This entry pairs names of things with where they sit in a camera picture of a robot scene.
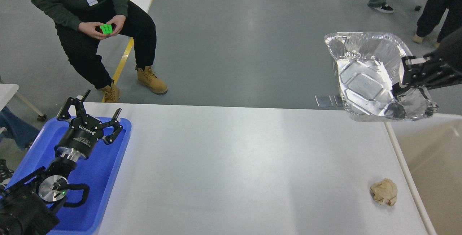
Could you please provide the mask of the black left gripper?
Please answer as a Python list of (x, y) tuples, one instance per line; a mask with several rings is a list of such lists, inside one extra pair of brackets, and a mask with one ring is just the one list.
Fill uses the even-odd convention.
[[(123, 126), (120, 124), (120, 113), (122, 108), (118, 108), (111, 120), (102, 123), (99, 118), (94, 118), (86, 113), (84, 101), (90, 94), (91, 90), (87, 89), (82, 98), (69, 97), (57, 114), (58, 121), (70, 121), (71, 115), (69, 109), (74, 106), (76, 117), (70, 121), (68, 130), (55, 146), (55, 156), (63, 157), (70, 160), (89, 159), (92, 151), (99, 139), (106, 145), (114, 143)], [(103, 129), (112, 127), (110, 135), (104, 136)]]

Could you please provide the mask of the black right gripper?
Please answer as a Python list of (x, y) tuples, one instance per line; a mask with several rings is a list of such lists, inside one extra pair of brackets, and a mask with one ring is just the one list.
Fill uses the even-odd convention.
[(409, 89), (422, 86), (437, 89), (460, 85), (461, 53), (434, 51), (423, 57), (404, 56), (401, 58), (401, 78), (404, 80), (392, 86), (394, 98), (398, 98)]

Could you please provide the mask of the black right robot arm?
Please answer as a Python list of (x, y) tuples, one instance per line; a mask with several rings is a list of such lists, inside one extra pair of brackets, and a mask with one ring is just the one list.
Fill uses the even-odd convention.
[(411, 88), (437, 89), (461, 84), (462, 30), (446, 36), (437, 49), (422, 57), (404, 56), (399, 68), (399, 81), (392, 87), (397, 97)]

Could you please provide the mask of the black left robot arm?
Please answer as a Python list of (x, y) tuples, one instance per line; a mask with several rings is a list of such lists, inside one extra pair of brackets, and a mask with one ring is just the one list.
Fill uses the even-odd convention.
[(2, 235), (91, 235), (96, 232), (129, 140), (118, 108), (96, 118), (83, 97), (68, 98), (39, 133), (1, 192)]

